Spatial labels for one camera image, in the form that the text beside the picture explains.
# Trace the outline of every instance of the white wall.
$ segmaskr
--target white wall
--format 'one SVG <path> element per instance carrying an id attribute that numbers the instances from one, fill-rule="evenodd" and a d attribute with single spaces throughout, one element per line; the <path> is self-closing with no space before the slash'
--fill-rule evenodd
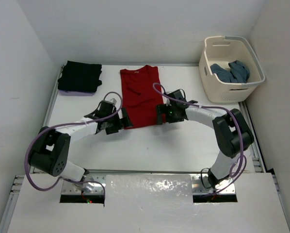
<path id="1" fill-rule="evenodd" d="M 268 1 L 250 41 L 267 79 L 247 101 L 248 108 L 290 220 L 290 0 Z"/>
<path id="2" fill-rule="evenodd" d="M 56 65 L 197 63 L 204 39 L 252 30 L 265 0 L 18 0 Z"/>
<path id="3" fill-rule="evenodd" d="M 57 72 L 16 0 L 0 0 L 0 219 Z"/>

